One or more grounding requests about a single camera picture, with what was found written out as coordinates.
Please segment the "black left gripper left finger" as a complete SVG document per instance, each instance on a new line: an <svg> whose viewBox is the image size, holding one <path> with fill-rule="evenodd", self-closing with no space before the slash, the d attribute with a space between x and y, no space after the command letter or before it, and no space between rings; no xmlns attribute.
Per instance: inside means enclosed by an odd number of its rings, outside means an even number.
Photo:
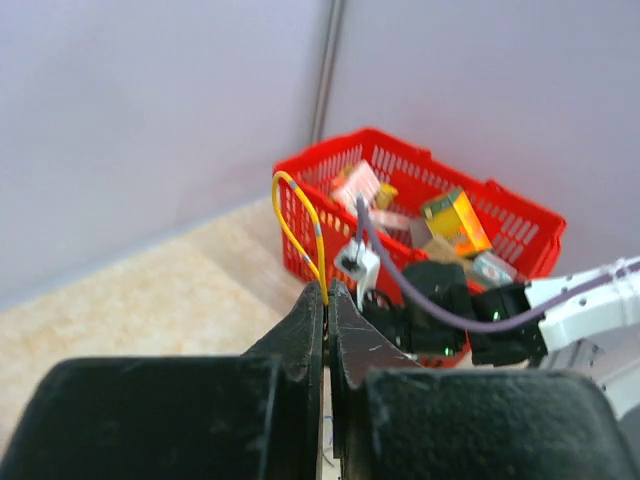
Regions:
<svg viewBox="0 0 640 480"><path fill-rule="evenodd" d="M5 479L317 479L323 326L317 283L238 356L80 357L29 400Z"/></svg>

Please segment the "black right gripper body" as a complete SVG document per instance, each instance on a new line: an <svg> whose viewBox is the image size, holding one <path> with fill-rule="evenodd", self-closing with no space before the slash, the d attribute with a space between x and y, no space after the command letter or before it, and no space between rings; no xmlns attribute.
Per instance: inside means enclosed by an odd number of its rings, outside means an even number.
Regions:
<svg viewBox="0 0 640 480"><path fill-rule="evenodd" d="M362 301L362 316L387 340L405 354L414 353L411 325L402 306L396 306L384 292L366 292Z"/></svg>

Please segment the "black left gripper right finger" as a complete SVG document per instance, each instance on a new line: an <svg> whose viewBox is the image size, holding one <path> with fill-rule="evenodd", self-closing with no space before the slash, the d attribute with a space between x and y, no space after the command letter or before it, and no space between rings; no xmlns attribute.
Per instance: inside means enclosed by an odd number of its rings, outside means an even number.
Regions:
<svg viewBox="0 0 640 480"><path fill-rule="evenodd" d="M573 371L429 369L334 282L333 451L345 479L635 479L603 392Z"/></svg>

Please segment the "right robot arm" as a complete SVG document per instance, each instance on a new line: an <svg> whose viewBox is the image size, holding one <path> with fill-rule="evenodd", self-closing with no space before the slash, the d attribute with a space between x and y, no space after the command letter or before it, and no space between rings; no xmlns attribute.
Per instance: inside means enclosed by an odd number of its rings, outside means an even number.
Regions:
<svg viewBox="0 0 640 480"><path fill-rule="evenodd" d="M456 358L475 366L527 363L589 377L617 418L639 406L639 260L620 259L565 277L472 292L460 265L425 260L391 271L400 307L375 304L384 292L358 283L367 320L407 354Z"/></svg>

